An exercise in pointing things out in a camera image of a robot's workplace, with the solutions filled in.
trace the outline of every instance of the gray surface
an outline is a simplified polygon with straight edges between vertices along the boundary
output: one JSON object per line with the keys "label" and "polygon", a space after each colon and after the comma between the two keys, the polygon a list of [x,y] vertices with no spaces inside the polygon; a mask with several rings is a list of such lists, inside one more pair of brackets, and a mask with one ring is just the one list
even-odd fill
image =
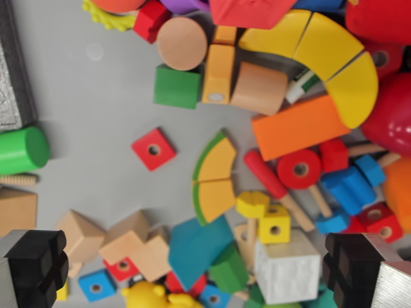
{"label": "gray surface", "polygon": [[[39,171],[38,228],[52,228],[68,209],[75,209],[108,228],[137,209],[154,224],[172,226],[192,218],[190,178],[208,140],[221,128],[230,133],[239,158],[256,145],[248,111],[199,105],[197,110],[152,103],[155,67],[161,63],[155,46],[132,31],[105,31],[82,10],[81,0],[14,0],[15,14],[40,125],[51,144],[53,159]],[[250,55],[259,64],[287,70],[292,61]],[[161,126],[178,149],[177,157],[149,173],[130,150],[146,132]],[[260,189],[238,159],[236,191]],[[312,217],[318,211],[306,192],[299,199]],[[229,221],[241,221],[234,210]],[[311,234],[324,251],[323,237]],[[101,268],[101,260],[82,273]],[[123,307],[115,297],[88,304],[75,280],[67,303],[55,307]],[[233,302],[231,307],[240,307]]]}

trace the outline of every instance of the green block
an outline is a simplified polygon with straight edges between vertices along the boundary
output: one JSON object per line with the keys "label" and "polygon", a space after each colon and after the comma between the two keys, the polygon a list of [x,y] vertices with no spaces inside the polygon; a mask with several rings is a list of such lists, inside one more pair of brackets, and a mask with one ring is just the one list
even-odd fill
{"label": "green block", "polygon": [[156,68],[154,103],[195,109],[200,92],[201,74],[176,71],[166,65]]}
{"label": "green block", "polygon": [[222,292],[233,294],[245,289],[249,274],[235,243],[231,243],[214,261],[209,274]]}

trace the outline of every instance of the white cube block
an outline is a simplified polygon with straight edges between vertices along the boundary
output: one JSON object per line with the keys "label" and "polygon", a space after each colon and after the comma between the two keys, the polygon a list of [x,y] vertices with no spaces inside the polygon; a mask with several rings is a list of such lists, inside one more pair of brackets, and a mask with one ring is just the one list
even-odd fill
{"label": "white cube block", "polygon": [[289,243],[257,240],[254,271],[268,305],[316,299],[320,264],[320,253],[299,229],[291,231]]}

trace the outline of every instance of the blue block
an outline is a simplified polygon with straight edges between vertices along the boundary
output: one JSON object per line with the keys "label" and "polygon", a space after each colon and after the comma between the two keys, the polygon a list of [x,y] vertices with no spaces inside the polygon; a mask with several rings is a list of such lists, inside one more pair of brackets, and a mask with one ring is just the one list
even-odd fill
{"label": "blue block", "polygon": [[173,229],[168,263],[184,290],[190,290],[232,241],[224,216],[204,227],[193,218]]}
{"label": "blue block", "polygon": [[78,284],[89,302],[96,302],[116,294],[117,286],[106,269],[81,276]]}
{"label": "blue block", "polygon": [[360,213],[364,205],[377,198],[375,190],[353,166],[324,175],[321,184],[351,216]]}
{"label": "blue block", "polygon": [[341,9],[344,0],[298,0],[293,8],[314,12],[337,12]]}
{"label": "blue block", "polygon": [[379,186],[387,180],[380,165],[370,155],[365,155],[357,159],[354,163],[366,177],[371,186]]}
{"label": "blue block", "polygon": [[349,227],[351,218],[343,209],[333,213],[333,217],[321,215],[315,220],[315,226],[321,234],[338,233]]}
{"label": "blue block", "polygon": [[221,292],[217,287],[208,284],[200,294],[200,303],[204,308],[226,308],[230,298],[230,294]]}

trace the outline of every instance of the orange block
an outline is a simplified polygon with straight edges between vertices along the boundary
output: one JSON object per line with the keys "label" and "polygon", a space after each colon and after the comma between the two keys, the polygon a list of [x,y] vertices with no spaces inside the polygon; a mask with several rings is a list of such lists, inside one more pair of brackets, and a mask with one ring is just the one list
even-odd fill
{"label": "orange block", "polygon": [[309,148],[350,132],[330,96],[296,104],[278,114],[252,120],[265,161]]}

